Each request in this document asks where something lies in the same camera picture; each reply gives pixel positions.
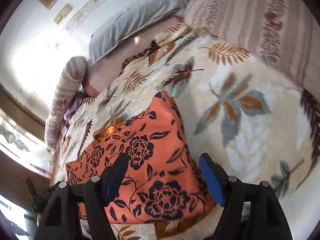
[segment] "metal screw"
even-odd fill
[[[235,177],[235,176],[229,176],[229,181],[231,181],[231,182],[236,182],[238,179],[237,179],[237,177]]]
[[[99,176],[94,176],[94,177],[91,178],[92,182],[98,182],[99,180],[100,180]]]
[[[265,187],[269,187],[270,186],[269,182],[267,182],[266,180],[262,181],[262,185],[265,186]]]
[[[59,188],[65,188],[67,186],[67,183],[64,181],[59,184]]]

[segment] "blue gripper pad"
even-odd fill
[[[210,165],[207,163],[206,159],[202,155],[199,158],[199,168],[201,170],[201,173],[202,173],[202,176],[204,177],[205,182],[207,183],[207,186],[209,188],[209,191],[212,195],[213,200],[223,207],[226,200],[223,197],[222,186],[217,180]]]

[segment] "gray pillowcase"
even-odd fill
[[[107,20],[98,28],[89,44],[93,65],[125,39],[167,15],[183,16],[190,0],[139,0]]]

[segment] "orange pillowcase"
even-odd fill
[[[125,176],[115,178],[121,180],[119,192],[111,192],[113,202],[105,208],[110,223],[189,218],[213,208],[204,179],[190,157],[180,113],[165,91],[157,93],[141,114],[113,131],[105,130],[111,130],[111,135],[94,140],[66,168],[68,182],[81,184],[100,175],[119,153],[131,157]],[[84,204],[79,208],[81,219],[86,219]]]

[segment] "floral blanket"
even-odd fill
[[[157,51],[129,63],[61,129],[53,183],[67,180],[65,164],[83,153],[96,131],[141,113],[161,90],[177,103],[196,162],[208,152],[243,182],[269,181],[279,198],[303,183],[317,164],[320,144],[319,103],[310,93],[263,58],[185,24],[153,42]],[[220,215],[215,207],[194,223],[131,225],[129,233],[127,226],[114,225],[114,232],[124,240],[199,239],[213,233]],[[207,219],[211,226],[204,230]]]

